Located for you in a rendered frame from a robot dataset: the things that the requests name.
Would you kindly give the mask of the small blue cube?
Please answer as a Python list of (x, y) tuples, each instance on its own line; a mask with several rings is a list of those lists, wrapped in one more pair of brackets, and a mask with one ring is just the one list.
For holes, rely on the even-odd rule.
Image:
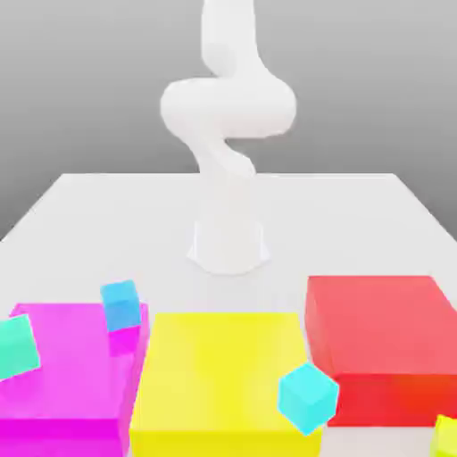
[(133, 280), (100, 287), (106, 325), (109, 332), (133, 328), (141, 324), (140, 302)]

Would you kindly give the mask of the small magenta cube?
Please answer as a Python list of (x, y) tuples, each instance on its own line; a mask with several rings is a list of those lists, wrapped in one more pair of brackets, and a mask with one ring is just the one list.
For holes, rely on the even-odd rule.
[(140, 326), (122, 328), (108, 333), (109, 353), (111, 357), (121, 357), (134, 353), (140, 337)]

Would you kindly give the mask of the small cyan cube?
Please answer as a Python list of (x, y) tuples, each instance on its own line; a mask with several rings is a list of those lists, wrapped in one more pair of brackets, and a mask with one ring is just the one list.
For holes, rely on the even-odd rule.
[(305, 436), (336, 415), (338, 397), (339, 384), (310, 362), (278, 382), (278, 410)]

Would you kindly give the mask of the small teal cube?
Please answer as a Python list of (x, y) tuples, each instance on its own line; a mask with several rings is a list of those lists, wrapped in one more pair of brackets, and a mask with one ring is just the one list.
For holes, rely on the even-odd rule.
[(0, 380), (41, 366), (36, 338), (28, 314), (0, 320)]

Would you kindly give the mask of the small lime cube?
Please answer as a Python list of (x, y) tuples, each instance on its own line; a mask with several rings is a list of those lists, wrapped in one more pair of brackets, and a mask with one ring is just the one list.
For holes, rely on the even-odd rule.
[(429, 457), (457, 457), (457, 419), (437, 415)]

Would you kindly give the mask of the large yellow box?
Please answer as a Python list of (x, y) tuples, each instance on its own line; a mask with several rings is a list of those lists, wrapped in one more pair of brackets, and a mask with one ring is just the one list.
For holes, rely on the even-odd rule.
[(155, 315), (129, 426), (132, 457), (319, 457), (277, 407), (306, 360), (291, 312)]

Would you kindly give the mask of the large red box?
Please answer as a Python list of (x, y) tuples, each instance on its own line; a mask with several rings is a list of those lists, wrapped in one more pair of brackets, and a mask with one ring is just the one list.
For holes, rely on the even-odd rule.
[(457, 310), (430, 276), (311, 276), (313, 363), (339, 385), (332, 427), (457, 419)]

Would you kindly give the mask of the large magenta box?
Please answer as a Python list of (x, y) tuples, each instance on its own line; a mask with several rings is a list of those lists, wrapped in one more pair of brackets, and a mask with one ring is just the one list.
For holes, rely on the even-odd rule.
[(19, 303), (41, 366), (0, 381), (0, 457), (127, 457), (129, 423), (149, 342), (141, 305), (137, 350), (111, 357), (100, 303)]

